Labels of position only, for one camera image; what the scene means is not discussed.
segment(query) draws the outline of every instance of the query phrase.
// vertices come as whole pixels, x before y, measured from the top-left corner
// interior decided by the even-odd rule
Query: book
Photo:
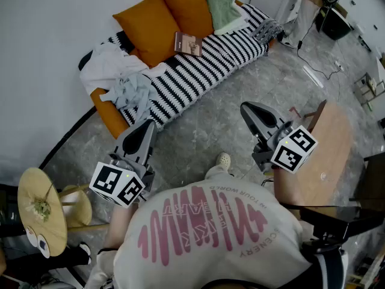
[[[174,50],[183,54],[200,57],[202,56],[202,39],[182,32],[175,32]]]

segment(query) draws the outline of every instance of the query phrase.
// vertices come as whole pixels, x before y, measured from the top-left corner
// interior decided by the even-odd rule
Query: mint green towel
[[[214,30],[220,30],[241,17],[233,6],[235,0],[206,0],[212,17]]]

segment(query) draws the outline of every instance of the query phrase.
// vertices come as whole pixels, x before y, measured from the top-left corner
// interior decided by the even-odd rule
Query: pink graphic print
[[[215,202],[215,211],[220,219],[221,233],[223,235],[226,248],[228,251],[233,249],[230,239],[229,228],[234,232],[239,245],[242,245],[245,239],[245,233],[252,242],[257,242],[259,233],[254,232],[251,223],[255,222],[259,232],[263,232],[263,228],[267,225],[267,220],[260,211],[247,204],[247,210],[243,201],[236,197],[236,209],[238,210],[238,221],[227,201],[226,195],[215,190],[211,191],[212,198]],[[201,187],[191,187],[191,202],[188,198],[187,190],[182,190],[178,200],[177,193],[173,194],[173,206],[170,199],[164,201],[162,220],[159,219],[157,210],[153,210],[150,216],[150,232],[147,225],[144,225],[140,231],[138,238],[138,248],[142,250],[142,257],[149,257],[149,237],[151,236],[151,260],[156,262],[157,247],[160,249],[161,261],[167,266],[170,261],[170,249],[168,247],[168,230],[171,233],[171,241],[175,255],[183,254],[183,251],[189,253],[191,250],[191,235],[188,229],[189,221],[192,224],[192,234],[194,242],[197,246],[203,243],[212,242],[212,247],[219,245],[218,231],[214,223],[213,212],[208,205],[205,191]],[[230,219],[230,227],[227,225],[224,212]]]

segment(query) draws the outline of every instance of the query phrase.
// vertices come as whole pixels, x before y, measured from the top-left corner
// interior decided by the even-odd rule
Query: orange pillow
[[[175,32],[180,31],[164,0],[143,0],[113,15],[149,67],[175,54]]]
[[[214,33],[206,0],[164,0],[183,33],[206,37]]]
[[[139,52],[136,48],[134,48],[133,50],[130,51],[130,55],[136,55],[140,59]]]

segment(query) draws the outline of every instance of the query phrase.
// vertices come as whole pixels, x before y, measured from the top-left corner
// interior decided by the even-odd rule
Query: light blue cloth
[[[100,96],[103,102],[111,101],[117,109],[138,107],[135,122],[150,116],[151,100],[158,100],[158,93],[151,85],[151,80],[140,73],[132,73],[116,79],[116,84],[109,92]]]

